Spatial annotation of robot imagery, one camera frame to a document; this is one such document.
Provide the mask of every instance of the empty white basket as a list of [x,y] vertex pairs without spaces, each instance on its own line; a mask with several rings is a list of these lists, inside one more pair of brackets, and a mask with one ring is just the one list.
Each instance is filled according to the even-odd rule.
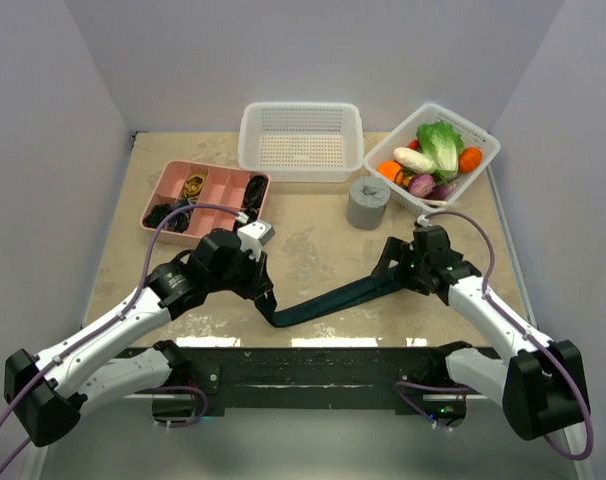
[[248,105],[239,165],[269,173],[273,182],[345,182],[363,166],[359,110],[348,103]]
[[[424,203],[420,198],[410,195],[407,190],[389,181],[377,172],[376,169],[381,163],[388,160],[394,160],[395,148],[407,147],[412,140],[415,140],[416,129],[420,125],[440,121],[452,124],[454,130],[461,134],[461,139],[466,148],[478,147],[483,153],[483,160],[475,170],[462,175],[457,180],[457,187],[445,199],[447,205],[444,207],[434,207]],[[372,175],[382,178],[387,182],[392,190],[392,198],[416,215],[421,215],[447,209],[449,204],[455,202],[467,187],[476,180],[481,172],[487,168],[492,159],[499,153],[500,149],[501,144],[499,141],[482,128],[435,103],[426,103],[406,118],[403,123],[396,127],[387,137],[374,147],[372,151],[367,154],[367,157],[365,157],[364,163],[365,168],[369,170]]]

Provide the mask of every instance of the beige tabletop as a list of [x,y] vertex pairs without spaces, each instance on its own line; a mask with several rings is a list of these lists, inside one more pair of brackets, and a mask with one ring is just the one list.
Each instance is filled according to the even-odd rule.
[[[365,152],[385,137],[366,133]],[[237,166],[236,133],[141,133],[136,137],[87,321],[113,308],[138,283],[150,234],[140,217],[165,164],[182,159]],[[273,183],[263,218],[276,236],[266,247],[268,271],[279,308],[296,305],[368,275],[388,236],[410,239],[415,216],[390,202],[383,223],[373,231],[350,226],[345,219],[344,184]],[[494,290],[522,313],[505,239],[483,174],[461,196],[458,211],[476,219],[497,251]],[[488,264],[487,248],[466,222],[441,217],[452,246],[479,269]],[[152,266],[169,261],[183,247],[159,243]],[[379,345],[438,346],[456,340],[475,345],[487,341],[459,314],[435,297],[400,291],[367,304],[298,325],[277,329],[249,301],[229,292],[208,297],[205,304],[142,338],[149,346],[171,339],[181,346]]]

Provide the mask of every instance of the white wall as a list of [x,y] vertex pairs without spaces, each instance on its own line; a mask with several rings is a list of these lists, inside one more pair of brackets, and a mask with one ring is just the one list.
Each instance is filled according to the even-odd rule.
[[5,358],[81,325],[128,144],[63,2],[0,0],[0,413]]
[[606,479],[606,0],[567,0],[492,131],[539,325],[583,352]]
[[489,128],[562,0],[66,0],[137,130],[238,130],[253,101],[356,104],[389,130],[433,100]]

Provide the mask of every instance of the pink compartment box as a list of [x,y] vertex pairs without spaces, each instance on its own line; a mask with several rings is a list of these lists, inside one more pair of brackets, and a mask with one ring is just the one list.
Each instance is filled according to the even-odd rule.
[[[161,173],[161,177],[154,187],[150,200],[147,202],[145,211],[141,216],[141,228],[143,230],[154,231],[153,228],[143,225],[143,219],[149,215],[156,205],[162,203],[175,205],[180,200],[185,181],[196,173],[206,175],[205,184],[203,185],[197,204],[221,205],[234,210],[241,208],[243,196],[245,195],[245,187],[247,187],[250,179],[257,175],[265,176],[267,178],[267,187],[265,188],[263,202],[259,209],[259,218],[261,218],[267,192],[270,187],[269,175],[248,172],[238,168],[208,165],[207,163],[173,160],[163,169],[163,173]],[[159,235],[159,240],[165,243],[175,243],[194,248],[198,245],[201,238],[215,228],[232,230],[233,226],[234,216],[228,213],[213,209],[196,209],[192,212],[190,225],[185,232],[177,233],[163,230]]]

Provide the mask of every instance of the gray cylinder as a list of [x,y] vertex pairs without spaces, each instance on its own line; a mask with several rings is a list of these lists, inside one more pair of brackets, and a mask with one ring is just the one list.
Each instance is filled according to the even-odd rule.
[[383,221],[390,200],[390,187],[385,180],[361,177],[350,187],[347,201],[347,221],[356,228],[374,230]]

